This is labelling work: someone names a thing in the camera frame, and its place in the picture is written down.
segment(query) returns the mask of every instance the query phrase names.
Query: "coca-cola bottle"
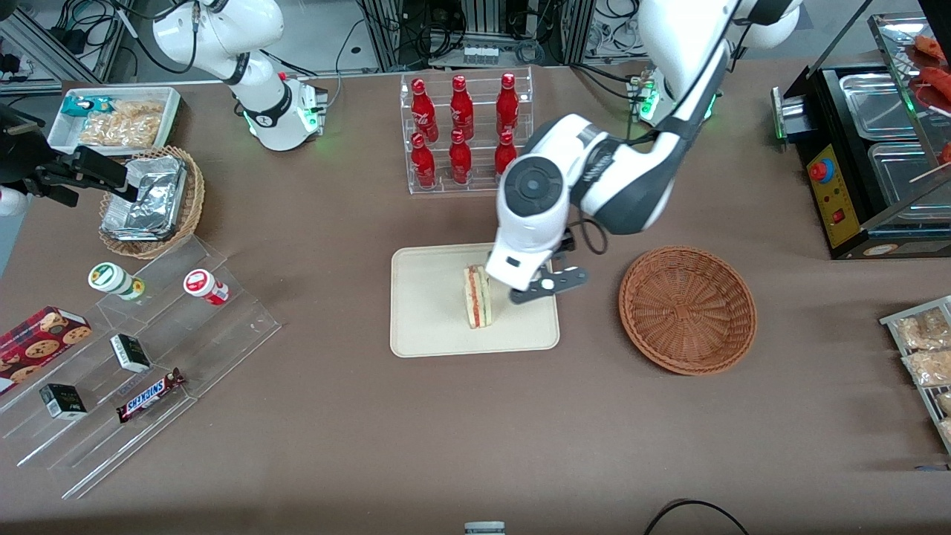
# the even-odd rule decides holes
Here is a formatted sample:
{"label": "coca-cola bottle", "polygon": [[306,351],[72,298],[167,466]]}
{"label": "coca-cola bottle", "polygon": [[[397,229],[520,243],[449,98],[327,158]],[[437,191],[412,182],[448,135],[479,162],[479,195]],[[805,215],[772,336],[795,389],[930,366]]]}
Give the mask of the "coca-cola bottle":
{"label": "coca-cola bottle", "polygon": [[433,153],[426,147],[426,140],[421,133],[413,132],[410,141],[413,143],[410,159],[413,161],[413,172],[417,176],[419,187],[432,189],[436,186],[436,160]]}
{"label": "coca-cola bottle", "polygon": [[472,175],[473,154],[461,129],[453,130],[452,135],[453,145],[449,147],[449,161],[453,166],[453,181],[465,186],[469,184]]}
{"label": "coca-cola bottle", "polygon": [[453,100],[449,101],[449,110],[453,114],[453,128],[462,130],[467,140],[476,135],[476,118],[473,112],[473,97],[466,90],[466,77],[453,76]]}
{"label": "coca-cola bottle", "polygon": [[512,131],[505,130],[498,136],[498,147],[495,148],[495,179],[502,178],[505,168],[518,157],[518,151],[512,145]]}
{"label": "coca-cola bottle", "polygon": [[410,83],[410,87],[413,88],[413,122],[427,141],[435,143],[439,139],[436,107],[433,106],[433,99],[426,94],[426,83],[417,78]]}
{"label": "coca-cola bottle", "polygon": [[518,95],[515,94],[515,75],[502,74],[502,91],[495,100],[495,130],[502,135],[505,130],[515,131],[518,126]]}

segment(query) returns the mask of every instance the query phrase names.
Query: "robotic arm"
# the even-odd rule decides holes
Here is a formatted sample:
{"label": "robotic arm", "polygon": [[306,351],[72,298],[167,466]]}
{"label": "robotic arm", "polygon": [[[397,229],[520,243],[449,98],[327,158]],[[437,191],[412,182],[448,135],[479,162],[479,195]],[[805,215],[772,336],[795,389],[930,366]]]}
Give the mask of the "robotic arm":
{"label": "robotic arm", "polygon": [[626,140],[574,114],[535,131],[499,183],[498,231],[486,264],[489,275],[513,288],[513,301],[524,303],[587,280],[583,270],[569,273],[577,268],[552,274],[544,267],[561,248],[570,205],[591,214],[612,234],[641,232],[657,220],[723,81],[729,25],[737,19],[758,26],[782,22],[785,31],[789,24],[784,17],[798,18],[799,3],[641,1],[644,46],[667,75],[678,103],[657,125],[649,152],[634,150]]}
{"label": "robotic arm", "polygon": [[268,149],[290,150],[323,126],[326,92],[285,80],[259,49],[284,32],[274,0],[194,0],[152,24],[162,51],[222,79],[244,107],[253,133]]}

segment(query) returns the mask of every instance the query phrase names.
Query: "brown tablecloth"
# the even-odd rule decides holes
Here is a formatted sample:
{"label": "brown tablecloth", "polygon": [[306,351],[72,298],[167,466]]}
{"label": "brown tablecloth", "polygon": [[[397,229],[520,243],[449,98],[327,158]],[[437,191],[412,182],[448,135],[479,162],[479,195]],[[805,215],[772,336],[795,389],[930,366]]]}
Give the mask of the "brown tablecloth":
{"label": "brown tablecloth", "polygon": [[[573,256],[592,282],[558,298],[555,349],[417,360],[390,352],[391,256],[491,241],[495,208],[408,194],[399,77],[346,79],[326,135],[287,153],[248,134],[225,86],[180,86],[172,142],[207,183],[198,234],[286,326],[82,500],[5,456],[0,528],[631,533],[697,497],[753,533],[948,532],[951,474],[912,470],[947,457],[877,320],[951,293],[949,263],[828,260],[802,167],[770,140],[768,90],[801,68],[745,62],[727,78],[660,221]],[[623,134],[623,101],[568,69],[534,72],[537,124],[577,112]],[[99,242],[99,199],[34,204],[0,327],[87,309],[96,262],[141,265]],[[727,373],[670,375],[620,326],[624,270],[672,244],[724,258],[756,299],[755,345]],[[655,533],[728,532],[712,513],[672,516]]]}

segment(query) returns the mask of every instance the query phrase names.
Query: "acrylic bottle rack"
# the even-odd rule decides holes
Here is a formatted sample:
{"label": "acrylic bottle rack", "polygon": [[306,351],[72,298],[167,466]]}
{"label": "acrylic bottle rack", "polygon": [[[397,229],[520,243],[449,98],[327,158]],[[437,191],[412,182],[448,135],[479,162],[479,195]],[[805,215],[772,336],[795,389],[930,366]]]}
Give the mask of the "acrylic bottle rack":
{"label": "acrylic bottle rack", "polygon": [[[224,257],[191,236],[143,267],[146,292],[135,301],[109,295],[84,316],[93,332],[26,382],[0,397],[0,437],[18,466],[44,466],[63,485],[63,499],[80,498],[132,456],[281,325],[244,291]],[[219,307],[184,293],[182,280],[205,268],[230,289]],[[145,373],[119,367],[109,339],[135,336],[151,362]],[[177,367],[187,382],[120,424],[124,405]],[[88,414],[77,421],[49,416],[39,389],[75,386]]]}
{"label": "acrylic bottle rack", "polygon": [[[453,98],[453,75],[455,73],[431,70],[404,74],[400,79],[399,111],[403,125],[403,151],[406,153],[406,177],[410,193],[465,193],[468,191],[494,191],[498,189],[495,179],[495,148],[498,146],[498,132],[495,130],[495,100],[501,90],[502,74],[515,75],[515,93],[518,95],[518,126],[513,132],[513,144],[517,149],[525,146],[534,132],[534,114],[532,104],[533,80],[530,68],[520,69],[473,69],[465,70],[466,86],[473,98],[475,110],[475,136],[469,140],[473,154],[472,179],[466,186],[453,181],[449,164],[450,132],[453,120],[449,111],[449,102]],[[429,144],[436,159],[436,186],[423,189],[419,186],[413,172],[410,153],[413,146],[410,136],[416,131],[413,122],[413,92],[410,82],[421,78],[426,83],[426,92],[436,106],[436,123],[439,138]]]}

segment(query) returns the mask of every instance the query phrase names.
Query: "brown wicker basket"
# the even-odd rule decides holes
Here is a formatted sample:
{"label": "brown wicker basket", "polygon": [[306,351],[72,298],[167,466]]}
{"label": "brown wicker basket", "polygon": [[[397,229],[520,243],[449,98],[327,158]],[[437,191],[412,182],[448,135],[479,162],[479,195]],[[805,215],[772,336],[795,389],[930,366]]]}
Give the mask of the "brown wicker basket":
{"label": "brown wicker basket", "polygon": [[684,375],[724,371],[756,335],[747,284],[723,260],[695,248],[652,250],[631,264],[618,293],[621,323],[649,359]]}
{"label": "brown wicker basket", "polygon": [[[175,147],[162,147],[153,149],[142,154],[136,154],[133,158],[158,158],[161,156],[176,156],[181,158],[188,165],[188,175],[185,177],[185,190],[182,199],[182,208],[179,211],[178,230],[168,240],[164,242],[120,242],[106,236],[101,230],[99,238],[114,253],[124,256],[132,256],[140,260],[151,260],[166,249],[171,248],[182,238],[187,237],[195,231],[198,221],[202,218],[202,203],[204,202],[204,178],[202,170],[195,165],[195,160],[184,150]],[[99,215],[106,215],[106,208],[109,206],[111,193],[103,196],[99,203]]]}

